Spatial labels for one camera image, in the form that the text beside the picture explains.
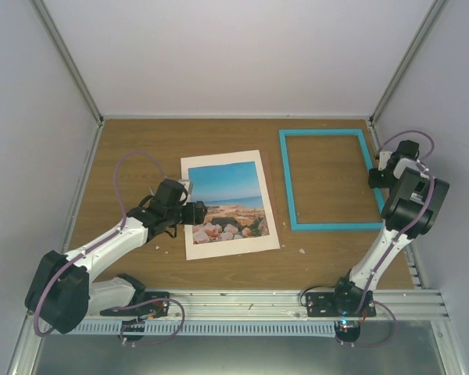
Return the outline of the white mat board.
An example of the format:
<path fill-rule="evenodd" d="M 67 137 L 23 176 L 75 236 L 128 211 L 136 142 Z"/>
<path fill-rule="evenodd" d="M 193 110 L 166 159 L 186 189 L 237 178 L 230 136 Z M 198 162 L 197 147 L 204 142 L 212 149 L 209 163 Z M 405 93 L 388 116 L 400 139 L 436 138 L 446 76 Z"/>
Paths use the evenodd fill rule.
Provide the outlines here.
<path fill-rule="evenodd" d="M 190 179 L 188 170 L 197 166 L 216 166 L 231 163 L 254 162 L 263 193 L 263 203 L 267 215 L 267 227 L 270 234 L 263 237 L 252 237 L 233 241 L 218 241 L 203 245 L 195 245 L 192 240 L 192 229 L 195 225 L 186 226 L 185 256 L 188 261 L 208 259 L 229 255 L 242 255 L 254 252 L 263 252 L 280 248 L 274 211 L 270 202 L 270 194 L 267 188 L 267 179 L 263 170 L 263 162 L 260 151 L 232 152 L 226 154 L 204 155 L 186 157 L 181 159 L 181 176 Z"/>

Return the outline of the beach landscape photo print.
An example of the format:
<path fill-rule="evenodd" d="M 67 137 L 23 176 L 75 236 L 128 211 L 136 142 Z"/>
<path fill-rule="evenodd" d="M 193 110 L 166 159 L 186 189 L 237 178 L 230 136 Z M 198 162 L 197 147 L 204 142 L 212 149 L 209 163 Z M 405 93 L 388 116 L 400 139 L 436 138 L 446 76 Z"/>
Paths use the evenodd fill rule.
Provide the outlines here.
<path fill-rule="evenodd" d="M 270 234 L 254 162 L 197 166 L 188 176 L 194 184 L 192 200 L 207 208 L 203 222 L 192 229 L 195 245 Z"/>

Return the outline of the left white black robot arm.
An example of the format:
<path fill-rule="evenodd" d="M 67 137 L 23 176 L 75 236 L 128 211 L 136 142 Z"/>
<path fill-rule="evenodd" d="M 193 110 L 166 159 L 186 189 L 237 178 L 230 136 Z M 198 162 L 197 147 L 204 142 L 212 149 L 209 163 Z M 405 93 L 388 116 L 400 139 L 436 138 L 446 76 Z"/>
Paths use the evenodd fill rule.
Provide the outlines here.
<path fill-rule="evenodd" d="M 44 337 L 56 330 L 71 332 L 89 315 L 147 315 L 145 285 L 120 274 L 109 281 L 98 277 L 117 260 L 161 234 L 177 236 L 180 225 L 198 225 L 207 214 L 204 202 L 192 202 L 189 180 L 163 180 L 153 195 L 143 198 L 122 220 L 95 240 L 60 254 L 50 251 L 39 262 L 25 298 L 33 313 L 34 332 Z"/>

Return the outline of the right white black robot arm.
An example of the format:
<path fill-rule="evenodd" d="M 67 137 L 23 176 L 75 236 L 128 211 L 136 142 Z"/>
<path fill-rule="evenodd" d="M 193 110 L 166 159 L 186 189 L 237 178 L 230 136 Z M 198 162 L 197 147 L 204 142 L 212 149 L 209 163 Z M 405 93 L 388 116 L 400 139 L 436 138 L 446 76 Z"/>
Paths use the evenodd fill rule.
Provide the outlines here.
<path fill-rule="evenodd" d="M 388 190 L 381 230 L 366 255 L 340 278 L 331 296 L 339 316 L 361 314 L 371 303 L 378 281 L 398 253 L 432 229 L 449 191 L 419 157 L 419 144 L 403 140 L 394 152 L 380 152 L 369 171 L 370 188 Z"/>

